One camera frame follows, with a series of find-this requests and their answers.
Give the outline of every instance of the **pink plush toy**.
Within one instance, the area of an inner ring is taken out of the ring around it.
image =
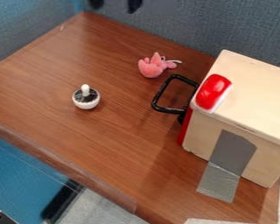
[[[177,64],[182,63],[180,60],[166,60],[155,52],[151,59],[145,58],[138,61],[138,66],[142,75],[146,78],[158,77],[166,68],[176,68]]]

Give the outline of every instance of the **wooden desk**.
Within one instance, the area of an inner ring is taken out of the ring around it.
[[[0,137],[150,223],[276,223],[279,182],[267,190],[242,179],[233,204],[197,193],[207,162],[177,144],[175,115],[151,109],[168,74],[202,81],[213,57],[88,13],[61,30],[0,63]],[[137,61],[155,51],[184,63],[145,79]],[[71,101],[83,83],[101,92],[92,111]],[[180,106],[187,90],[173,90],[164,103]]]

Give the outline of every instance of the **black wire handle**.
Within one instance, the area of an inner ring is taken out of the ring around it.
[[[161,95],[163,94],[163,92],[165,91],[165,89],[168,87],[169,83],[172,80],[181,80],[181,81],[185,82],[186,84],[194,87],[194,91],[192,92],[192,94],[189,97],[186,105],[183,108],[162,108],[162,107],[159,107],[157,105],[158,100],[160,99]],[[182,75],[179,75],[179,74],[173,74],[173,75],[168,77],[168,79],[164,82],[162,87],[158,90],[156,96],[153,98],[153,100],[151,102],[151,106],[152,106],[153,109],[155,109],[158,112],[184,116],[185,113],[186,113],[186,110],[188,108],[188,105],[190,103],[190,100],[192,99],[192,97],[196,93],[196,90],[197,90],[198,87],[199,87],[199,84],[196,83],[195,81],[189,80],[185,76],[182,76]]]

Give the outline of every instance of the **red lid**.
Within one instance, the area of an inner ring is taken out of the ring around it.
[[[231,81],[227,78],[216,73],[211,74],[196,94],[196,104],[205,110],[212,109],[231,85]]]

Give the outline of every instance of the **floor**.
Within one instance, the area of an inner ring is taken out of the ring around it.
[[[148,224],[99,194],[85,189],[56,224]]]

